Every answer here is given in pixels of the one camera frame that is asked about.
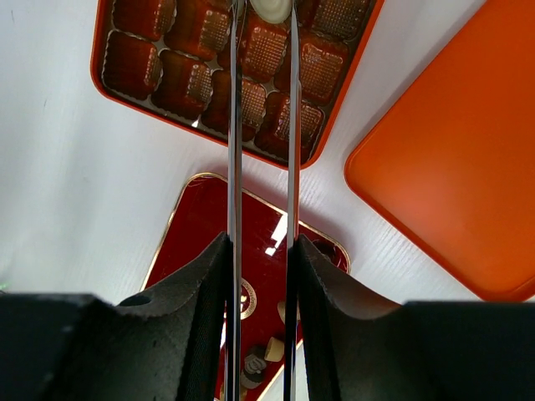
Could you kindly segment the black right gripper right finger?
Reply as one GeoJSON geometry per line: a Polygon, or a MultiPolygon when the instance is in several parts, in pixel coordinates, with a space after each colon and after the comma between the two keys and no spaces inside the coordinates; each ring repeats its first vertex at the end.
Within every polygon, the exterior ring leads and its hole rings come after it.
{"type": "Polygon", "coordinates": [[[532,303],[399,304],[296,248],[312,400],[533,399],[532,303]]]}

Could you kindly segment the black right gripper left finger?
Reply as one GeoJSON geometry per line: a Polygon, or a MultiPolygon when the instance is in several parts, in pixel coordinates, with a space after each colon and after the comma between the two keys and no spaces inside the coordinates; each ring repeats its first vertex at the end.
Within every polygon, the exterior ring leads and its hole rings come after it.
{"type": "Polygon", "coordinates": [[[210,400],[229,240],[112,305],[90,294],[1,297],[4,400],[210,400]]]}

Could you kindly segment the orange box lid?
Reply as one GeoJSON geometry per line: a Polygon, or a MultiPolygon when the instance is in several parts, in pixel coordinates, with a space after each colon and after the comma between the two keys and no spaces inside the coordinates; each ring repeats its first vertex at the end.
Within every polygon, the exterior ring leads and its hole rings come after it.
{"type": "Polygon", "coordinates": [[[479,298],[532,298],[533,2],[484,3],[354,149],[344,175],[479,298]]]}

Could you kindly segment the orange chocolate box with tray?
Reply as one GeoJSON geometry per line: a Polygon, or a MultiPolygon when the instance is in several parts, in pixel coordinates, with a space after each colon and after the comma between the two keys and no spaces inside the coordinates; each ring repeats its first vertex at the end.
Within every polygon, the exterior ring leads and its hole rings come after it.
{"type": "MultiPolygon", "coordinates": [[[[380,15],[380,1],[300,1],[301,165],[321,155],[380,15]]],[[[230,112],[230,36],[238,26],[243,149],[286,168],[289,22],[263,21],[252,2],[101,1],[91,58],[106,98],[220,144],[230,112]]]]}

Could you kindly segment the metal tongs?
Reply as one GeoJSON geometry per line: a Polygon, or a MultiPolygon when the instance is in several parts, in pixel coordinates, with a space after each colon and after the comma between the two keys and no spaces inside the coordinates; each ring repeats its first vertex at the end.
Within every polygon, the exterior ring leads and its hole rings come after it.
{"type": "MultiPolygon", "coordinates": [[[[225,390],[227,400],[240,398],[241,363],[241,294],[242,294],[242,67],[238,61],[238,32],[241,16],[247,13],[246,1],[231,2],[230,32],[230,101],[227,172],[227,234],[232,246],[230,281],[227,290],[227,323],[225,355],[225,390]]],[[[298,10],[295,1],[280,7],[284,17],[290,17],[291,73],[288,143],[288,209],[285,292],[285,338],[283,398],[296,398],[296,349],[298,328],[297,239],[299,187],[301,167],[301,104],[300,37],[298,10]]]]}

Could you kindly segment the white oval chocolate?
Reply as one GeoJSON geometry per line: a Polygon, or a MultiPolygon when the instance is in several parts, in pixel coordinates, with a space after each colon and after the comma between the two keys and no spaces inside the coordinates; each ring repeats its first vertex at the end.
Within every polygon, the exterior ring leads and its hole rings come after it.
{"type": "Polygon", "coordinates": [[[267,23],[283,23],[293,8],[292,0],[251,0],[255,13],[267,23]]]}

